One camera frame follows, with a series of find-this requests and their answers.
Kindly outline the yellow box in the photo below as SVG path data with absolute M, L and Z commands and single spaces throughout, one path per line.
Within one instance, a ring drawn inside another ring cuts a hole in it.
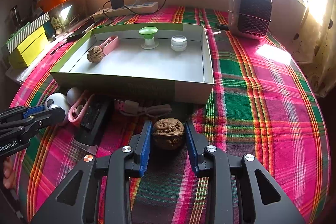
M 45 29 L 40 26 L 26 37 L 9 55 L 9 64 L 13 69 L 24 69 L 37 58 L 49 43 Z

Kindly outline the cream dotted curtain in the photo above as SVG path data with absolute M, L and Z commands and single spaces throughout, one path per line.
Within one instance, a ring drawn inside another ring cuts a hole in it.
M 327 96 L 335 87 L 335 0 L 310 0 L 292 42 L 292 56 L 314 94 Z

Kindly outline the small clear round jar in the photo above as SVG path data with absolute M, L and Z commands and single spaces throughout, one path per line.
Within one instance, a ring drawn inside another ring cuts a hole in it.
M 187 38 L 183 35 L 175 35 L 171 38 L 171 49 L 182 52 L 187 48 Z

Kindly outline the pink clip with green insert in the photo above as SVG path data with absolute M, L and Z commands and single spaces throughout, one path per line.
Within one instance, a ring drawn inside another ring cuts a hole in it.
M 102 50 L 104 56 L 110 54 L 119 46 L 118 36 L 110 36 L 103 43 L 99 45 L 99 48 Z

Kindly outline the white panda face gadget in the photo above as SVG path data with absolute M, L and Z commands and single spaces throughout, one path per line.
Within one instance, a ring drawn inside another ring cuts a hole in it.
M 70 105 L 69 105 L 69 103 L 67 101 L 67 98 L 64 94 L 62 94 L 62 93 L 51 94 L 45 100 L 44 106 L 45 106 L 45 110 L 48 110 L 50 108 L 54 108 L 56 106 L 62 108 L 65 112 L 65 118 L 62 122 L 62 125 L 65 125 L 68 122 L 68 112 L 70 110 Z

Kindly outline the black smartphone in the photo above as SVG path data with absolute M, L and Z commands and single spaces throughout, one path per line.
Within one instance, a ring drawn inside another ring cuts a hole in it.
M 74 33 L 67 37 L 67 42 L 74 42 L 80 38 L 82 38 L 88 31 L 92 30 L 92 28 L 98 26 L 104 19 L 98 19 L 95 21 L 93 16 L 88 18 L 85 23 L 79 27 Z

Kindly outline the white power strip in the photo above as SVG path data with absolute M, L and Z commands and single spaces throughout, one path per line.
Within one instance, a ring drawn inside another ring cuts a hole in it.
M 99 10 L 95 14 L 93 14 L 93 18 L 98 20 L 100 18 L 108 17 L 117 17 L 117 16 L 124 16 L 124 15 L 131 15 L 131 14 L 151 14 L 158 10 L 158 3 L 157 2 L 149 2 L 143 3 L 140 5 L 127 5 L 126 8 L 122 7 L 119 9 L 112 9 L 112 8 L 104 8 Z

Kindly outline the striped green white box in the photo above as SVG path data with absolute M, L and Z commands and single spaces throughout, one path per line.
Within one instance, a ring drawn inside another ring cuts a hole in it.
M 39 27 L 50 20 L 49 13 L 45 13 L 42 16 L 38 17 L 31 23 L 27 23 L 20 30 L 18 30 L 9 40 L 6 42 L 5 47 L 7 48 L 8 53 L 12 53 L 18 45 L 36 31 Z

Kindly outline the green top white stand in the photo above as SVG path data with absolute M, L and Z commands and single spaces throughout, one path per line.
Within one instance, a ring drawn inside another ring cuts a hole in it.
M 158 32 L 158 28 L 148 26 L 139 30 L 139 34 L 143 36 L 144 42 L 141 44 L 141 48 L 144 50 L 152 50 L 159 46 L 159 43 L 155 41 L 154 35 Z

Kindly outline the shallow green white cardboard box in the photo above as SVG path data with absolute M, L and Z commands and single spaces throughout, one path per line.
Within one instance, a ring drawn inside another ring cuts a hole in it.
M 97 27 L 67 51 L 50 73 L 63 88 L 78 87 L 106 92 L 115 98 L 163 100 L 204 105 L 214 86 L 213 65 L 206 30 L 202 25 L 156 23 L 157 48 L 144 50 L 138 32 L 145 24 Z M 171 38 L 183 35 L 187 48 L 171 49 Z M 110 36 L 119 46 L 99 63 L 87 59 L 88 51 Z

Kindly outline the pink carabiner clip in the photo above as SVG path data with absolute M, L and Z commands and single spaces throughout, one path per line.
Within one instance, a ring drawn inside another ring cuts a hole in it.
M 89 105 L 93 99 L 93 94 L 85 90 L 77 101 L 71 106 L 68 112 L 68 121 L 74 126 L 79 127 Z

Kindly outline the pink green plaid bedsheet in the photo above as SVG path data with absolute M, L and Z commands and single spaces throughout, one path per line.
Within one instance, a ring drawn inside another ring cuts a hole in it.
M 260 41 L 234 37 L 215 27 L 227 23 L 226 12 L 170 7 L 152 16 L 119 16 L 111 25 L 190 23 L 204 25 L 214 70 L 214 88 L 204 107 L 191 107 L 198 133 L 226 153 L 254 155 L 293 201 L 306 223 L 323 210 L 330 189 L 330 150 L 321 109 L 297 64 L 282 64 L 258 49 L 285 48 L 271 35 Z M 33 70 L 10 107 L 36 106 L 60 88 L 50 75 L 70 50 L 62 46 Z M 141 132 L 146 117 L 112 116 L 97 156 L 110 155 Z M 47 128 L 16 154 L 14 175 L 23 218 L 29 222 L 65 175 L 83 159 L 71 143 L 71 124 Z M 143 178 L 130 182 L 133 223 L 206 223 L 208 178 L 198 179 L 186 147 L 163 164 L 151 150 Z

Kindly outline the small silver black heater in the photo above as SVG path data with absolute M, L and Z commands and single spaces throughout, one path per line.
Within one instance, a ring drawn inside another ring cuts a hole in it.
M 262 39 L 269 30 L 272 0 L 230 0 L 228 29 L 235 36 Z

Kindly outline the brown walnut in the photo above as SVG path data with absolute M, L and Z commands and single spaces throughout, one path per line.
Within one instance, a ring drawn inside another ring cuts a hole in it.
M 165 118 L 157 121 L 151 133 L 154 144 L 165 150 L 173 150 L 183 145 L 185 127 L 178 119 Z
M 98 46 L 92 47 L 87 53 L 87 59 L 91 63 L 99 63 L 103 58 L 104 53 Z

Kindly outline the small white egg gadget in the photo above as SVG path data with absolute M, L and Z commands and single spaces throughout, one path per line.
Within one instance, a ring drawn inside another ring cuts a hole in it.
M 77 87 L 70 88 L 66 94 L 68 104 L 70 106 L 74 105 L 75 102 L 80 98 L 81 94 L 82 91 L 79 88 Z

